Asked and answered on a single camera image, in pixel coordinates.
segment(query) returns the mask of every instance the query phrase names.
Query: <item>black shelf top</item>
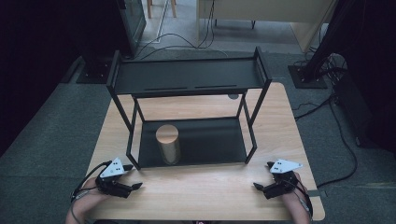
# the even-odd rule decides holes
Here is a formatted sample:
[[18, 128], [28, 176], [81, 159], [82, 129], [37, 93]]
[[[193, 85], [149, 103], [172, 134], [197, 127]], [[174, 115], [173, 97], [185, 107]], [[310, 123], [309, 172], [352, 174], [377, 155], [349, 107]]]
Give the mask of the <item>black shelf top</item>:
[[119, 62], [114, 90], [134, 97], [243, 93], [264, 86], [257, 57]]

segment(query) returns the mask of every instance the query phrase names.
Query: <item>metal frame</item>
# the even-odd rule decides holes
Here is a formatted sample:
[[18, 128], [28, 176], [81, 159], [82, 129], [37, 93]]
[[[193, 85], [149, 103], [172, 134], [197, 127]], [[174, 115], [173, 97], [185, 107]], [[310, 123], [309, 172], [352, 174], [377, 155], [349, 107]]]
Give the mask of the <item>metal frame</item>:
[[[125, 125], [127, 126], [130, 135], [129, 135], [129, 140], [128, 140], [128, 146], [127, 146], [127, 150], [126, 150], [126, 156], [128, 157], [128, 159], [131, 161], [131, 163], [136, 167], [137, 170], [140, 170], [141, 167], [139, 165], [139, 163], [134, 159], [134, 157], [132, 156], [132, 142], [133, 142], [133, 138], [134, 138], [134, 126], [135, 126], [135, 120], [136, 120], [136, 114], [139, 114], [139, 117], [142, 119], [142, 125], [145, 124], [145, 122], [152, 122], [152, 121], [158, 121], [158, 120], [146, 120], [144, 115], [143, 115], [143, 111], [140, 108], [140, 105], [138, 103], [138, 99], [139, 98], [150, 98], [150, 97], [167, 97], [167, 96], [181, 96], [181, 95], [217, 95], [217, 94], [241, 94], [241, 101], [239, 103], [237, 112], [236, 112], [236, 116], [235, 118], [238, 119], [241, 111], [242, 111], [242, 107], [244, 108], [244, 112], [246, 115], [246, 119], [247, 119], [247, 126], [249, 129], [249, 134], [250, 134], [250, 139], [252, 142], [252, 149], [249, 151], [247, 158], [245, 160], [245, 164], [248, 164], [250, 159], [253, 157], [256, 149], [257, 149], [257, 143], [256, 143], [256, 138], [254, 135], [254, 130], [253, 130], [253, 124], [254, 121], [259, 113], [259, 110], [262, 106], [262, 101], [265, 97], [265, 94], [267, 93], [269, 86], [272, 82], [272, 78], [269, 74], [268, 69], [266, 69], [268, 67], [268, 65], [266, 64], [266, 61], [263, 58], [262, 52], [260, 50], [260, 48], [256, 48], [254, 56], [252, 58], [245, 58], [245, 59], [250, 59], [252, 61], [255, 61], [258, 65], [258, 67], [260, 68], [261, 71], [261, 78], [262, 78], [262, 92], [259, 96], [259, 99], [255, 105], [255, 108], [253, 110], [252, 115], [250, 116], [248, 113], [248, 105], [246, 102], [246, 95], [248, 92], [248, 89], [251, 88], [245, 88], [245, 89], [233, 89], [230, 88], [228, 90], [208, 90], [208, 91], [198, 91], [198, 92], [158, 92], [157, 94], [153, 95], [151, 94], [131, 94], [133, 100], [134, 100], [134, 112], [132, 115], [132, 120], [131, 122], [128, 119], [128, 116], [125, 113], [125, 110], [122, 107], [122, 104], [120, 102], [120, 99], [118, 97], [118, 95], [116, 94], [116, 84], [117, 84], [117, 78], [119, 75], [119, 70], [120, 70], [120, 66], [123, 63], [128, 63], [127, 61], [123, 61], [120, 53], [118, 51], [115, 52], [114, 57], [113, 57], [113, 62], [111, 64], [111, 68], [110, 68], [110, 72], [109, 72], [109, 76], [108, 76], [108, 80], [107, 80], [107, 89], [110, 92], [111, 97], [113, 98], [113, 101], [117, 107], [117, 109], [120, 111], [120, 115], [123, 119], [123, 121], [125, 122]], [[213, 62], [213, 61], [219, 61], [219, 60], [190, 60], [190, 62]]]

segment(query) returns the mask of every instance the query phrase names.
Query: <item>robotic hand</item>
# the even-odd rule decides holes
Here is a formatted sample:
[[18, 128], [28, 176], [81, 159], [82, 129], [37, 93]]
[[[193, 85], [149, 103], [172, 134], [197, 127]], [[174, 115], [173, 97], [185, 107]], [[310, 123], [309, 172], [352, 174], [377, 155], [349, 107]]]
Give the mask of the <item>robotic hand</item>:
[[276, 162], [267, 162], [270, 172], [274, 176], [275, 183], [264, 187], [263, 185], [253, 183], [254, 187], [262, 191], [266, 199], [275, 198], [277, 196], [291, 193], [295, 189], [299, 190], [305, 197], [306, 204], [301, 201], [305, 210], [310, 216], [313, 216], [313, 207], [309, 195], [301, 188], [298, 187], [299, 179], [294, 174], [293, 170], [302, 167], [300, 163], [294, 161], [277, 160]]
[[85, 183], [88, 177], [93, 174], [93, 172], [103, 165], [105, 165], [106, 168], [95, 179], [96, 186], [102, 193], [121, 198], [128, 198], [131, 191], [140, 189], [140, 186], [142, 186], [143, 183], [133, 184], [131, 187], [129, 187], [117, 182], [117, 180], [123, 174], [126, 174], [128, 171], [132, 170], [133, 166], [122, 165], [120, 159], [116, 158], [114, 161], [106, 161], [99, 164], [87, 176], [85, 176], [78, 187], [71, 193], [71, 202], [82, 196], [81, 193], [84, 192], [82, 185]]

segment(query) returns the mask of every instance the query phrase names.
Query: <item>shelf leg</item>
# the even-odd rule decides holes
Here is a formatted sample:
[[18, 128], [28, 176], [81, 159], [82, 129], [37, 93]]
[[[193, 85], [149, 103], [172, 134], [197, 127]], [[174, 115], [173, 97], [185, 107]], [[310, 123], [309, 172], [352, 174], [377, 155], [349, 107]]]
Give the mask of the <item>shelf leg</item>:
[[143, 116], [142, 109], [140, 108], [139, 102], [137, 101], [136, 98], [132, 97], [134, 99], [134, 106], [137, 106], [137, 111], [139, 112], [139, 116], [142, 119], [142, 122], [145, 122], [145, 117]]

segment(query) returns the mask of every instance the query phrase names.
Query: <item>gray carpet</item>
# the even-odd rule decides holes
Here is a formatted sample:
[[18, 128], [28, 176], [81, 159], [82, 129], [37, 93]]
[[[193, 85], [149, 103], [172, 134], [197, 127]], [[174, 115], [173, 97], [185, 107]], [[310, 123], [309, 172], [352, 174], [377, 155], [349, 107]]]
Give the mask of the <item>gray carpet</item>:
[[[145, 49], [142, 55], [151, 50]], [[226, 53], [229, 57], [252, 54]], [[331, 94], [331, 89], [294, 88], [287, 65], [303, 59], [303, 55], [264, 55], [274, 81], [285, 85], [292, 108], [307, 102], [320, 104]], [[162, 50], [149, 59], [220, 57], [225, 57], [224, 52]], [[109, 102], [105, 85], [74, 81], [59, 84], [0, 159], [0, 223], [64, 222], [70, 205], [69, 193], [86, 174]], [[312, 107], [303, 105], [294, 114], [303, 114]], [[393, 155], [380, 148], [356, 147], [342, 108], [333, 107], [359, 167], [348, 180], [320, 189], [326, 217], [318, 223], [394, 223], [396, 161]], [[353, 168], [328, 105], [299, 119], [297, 125], [317, 184], [346, 175]]]

